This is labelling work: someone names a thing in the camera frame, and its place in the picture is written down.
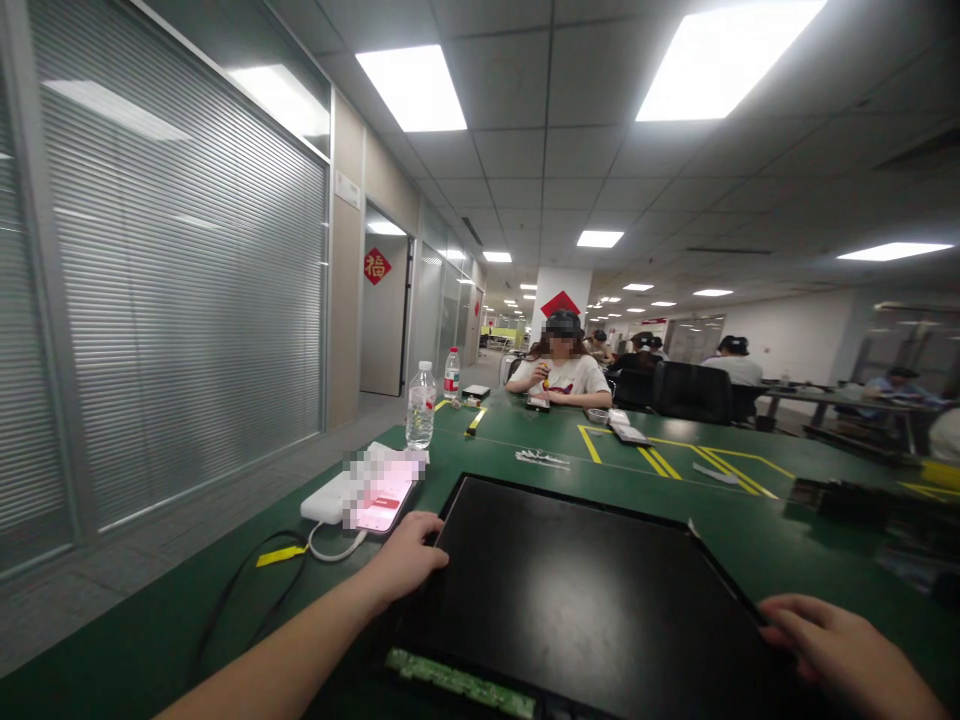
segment workbench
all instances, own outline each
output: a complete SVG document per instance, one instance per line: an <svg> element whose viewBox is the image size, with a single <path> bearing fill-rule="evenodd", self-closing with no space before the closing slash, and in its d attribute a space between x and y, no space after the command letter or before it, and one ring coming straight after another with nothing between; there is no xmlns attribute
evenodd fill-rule
<svg viewBox="0 0 960 720"><path fill-rule="evenodd" d="M953 497L924 484L918 472L884 468L802 438L629 413L635 427L656 438L654 450L641 452L620 444L605 428L590 425L579 408L554 406L538 414L526 410L522 398L503 391L495 391L484 407L475 436L466 436L479 411L454 409L449 403L438 406L431 462L412 498L417 509L438 512L466 471L692 521L751 600L801 592L860 613L904 649L948 702L956 700L949 693L960 673L960 618L873 560L882 535L785 502L795 475L891 489L912 486L929 497ZM402 448L403 428L392 428L378 440ZM567 460L570 469L517 461L515 453L525 448ZM696 472L694 463L735 472L740 482L717 482ZM0 680L4 715L147 718L169 705L191 687L198 638L238 564L277 530L309 531L311 523L300 518L300 503L340 469L331 467ZM379 547L375 538L369 537L342 563L322 565L308 559L279 621L362 567ZM321 528L315 538L321 552L342 550L349 542L339 527ZM243 650L294 572L296 563L289 561L249 571L213 636L207 663L211 670ZM371 650L383 629L382 621L374 623L360 637L308 717L449 716L425 704L417 693L373 677Z"/></svg>

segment black cable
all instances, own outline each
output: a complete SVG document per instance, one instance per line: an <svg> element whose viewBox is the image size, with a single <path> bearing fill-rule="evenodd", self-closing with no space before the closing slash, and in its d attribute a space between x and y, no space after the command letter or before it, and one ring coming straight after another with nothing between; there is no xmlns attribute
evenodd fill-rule
<svg viewBox="0 0 960 720"><path fill-rule="evenodd" d="M206 674L203 672L202 663L203 663L203 654L206 652L207 644L210 642L210 638L213 636L213 631L217 627L217 623L220 621L220 616L223 614L223 610L227 605L227 601L230 599L230 595L233 592L234 586L237 584L237 580L240 579L240 575L243 573L244 568L247 564L253 559L255 555L260 551L260 548L271 540L276 540L277 538L286 537L292 540L296 540L298 547L307 546L307 538L301 535L298 532L293 530L281 530L276 532L265 540L261 540L257 543L256 547L250 551L250 554L244 558L243 562L240 563L240 567L237 568L237 571L233 574L233 577L230 578L230 582L227 583L224 587L223 592L220 593L220 597L217 600L217 605L213 609L213 613L210 615L210 619L207 621L207 626L203 630L203 634L200 636L200 643L197 646L197 657L194 663L193 669L193 678L195 679L194 684L198 685L200 682L206 679ZM300 567L297 570L296 574L290 580L286 589L283 591L283 594L277 599L277 601L270 607L267 611L267 614L264 615L263 619L260 621L260 624L257 625L256 631L253 633L253 637L250 638L250 642L247 645L244 652L256 645L262 638L261 635L264 634L266 628L270 626L270 623L273 622L273 619L277 616L277 613L280 612L280 607L283 605L284 601L287 599L287 596L290 594L290 591L293 590L294 585L297 584L297 580L300 579L300 576L303 575L303 570L307 566L307 553L303 553L300 557Z"/></svg>

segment yellow tag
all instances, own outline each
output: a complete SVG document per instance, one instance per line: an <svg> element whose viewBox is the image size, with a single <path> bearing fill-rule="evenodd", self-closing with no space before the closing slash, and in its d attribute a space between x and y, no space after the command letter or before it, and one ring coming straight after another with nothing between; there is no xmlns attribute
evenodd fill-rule
<svg viewBox="0 0 960 720"><path fill-rule="evenodd" d="M263 567L264 565L271 565L275 562L289 560L297 555L303 555L306 551L307 549L305 547L292 547L283 548L283 550L274 550L272 553L267 553L266 555L261 555L259 558L257 558L257 567Z"/></svg>

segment white pillar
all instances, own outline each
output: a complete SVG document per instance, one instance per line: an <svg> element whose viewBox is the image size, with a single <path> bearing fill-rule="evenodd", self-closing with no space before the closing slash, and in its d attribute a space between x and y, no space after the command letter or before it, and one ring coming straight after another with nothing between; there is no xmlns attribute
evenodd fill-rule
<svg viewBox="0 0 960 720"><path fill-rule="evenodd" d="M585 327L584 311L590 302L590 284L593 282L593 270L575 268L541 267L537 273L537 299L533 303L533 317L530 320L530 343L540 339L542 327L547 319L540 309L560 292L565 292L580 311L580 326Z"/></svg>

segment hand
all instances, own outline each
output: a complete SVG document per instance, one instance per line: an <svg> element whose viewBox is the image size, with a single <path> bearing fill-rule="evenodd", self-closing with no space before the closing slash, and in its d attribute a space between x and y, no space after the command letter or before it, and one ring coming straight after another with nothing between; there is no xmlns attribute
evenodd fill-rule
<svg viewBox="0 0 960 720"><path fill-rule="evenodd" d="M806 595L776 595L759 605L771 623L760 633L799 656L798 672L822 678L870 720L948 720L907 656L867 620Z"/></svg>
<svg viewBox="0 0 960 720"><path fill-rule="evenodd" d="M376 600L382 612L394 600L416 590L434 570L446 567L450 556L423 544L440 532L443 520L434 513L411 512L393 531L380 552L354 578Z"/></svg>

